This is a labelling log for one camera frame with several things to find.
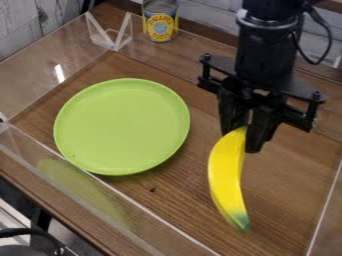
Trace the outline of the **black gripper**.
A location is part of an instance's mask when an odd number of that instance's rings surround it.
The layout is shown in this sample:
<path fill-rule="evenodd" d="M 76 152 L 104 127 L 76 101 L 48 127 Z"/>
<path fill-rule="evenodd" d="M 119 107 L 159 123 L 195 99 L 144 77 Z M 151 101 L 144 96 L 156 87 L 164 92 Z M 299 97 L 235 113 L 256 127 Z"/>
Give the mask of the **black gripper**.
<path fill-rule="evenodd" d="M 241 9 L 236 13 L 236 56 L 205 53 L 199 86 L 217 96 L 220 131 L 245 126 L 245 152 L 257 153 L 280 123 L 312 127 L 324 96 L 294 76 L 303 20 L 327 23 L 312 9 Z"/>

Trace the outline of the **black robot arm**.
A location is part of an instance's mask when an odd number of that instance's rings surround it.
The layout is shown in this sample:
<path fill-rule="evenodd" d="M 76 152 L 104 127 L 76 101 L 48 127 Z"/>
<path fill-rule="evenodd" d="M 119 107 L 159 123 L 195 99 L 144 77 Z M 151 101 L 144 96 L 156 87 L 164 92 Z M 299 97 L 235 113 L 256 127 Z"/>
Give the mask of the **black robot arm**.
<path fill-rule="evenodd" d="M 294 62 L 304 55 L 299 45 L 304 17 L 328 26 L 314 8 L 322 1 L 243 0 L 236 55 L 200 56 L 199 86 L 217 97 L 221 132 L 247 130 L 248 153 L 260 151 L 280 124 L 312 129 L 326 97 L 295 77 Z"/>

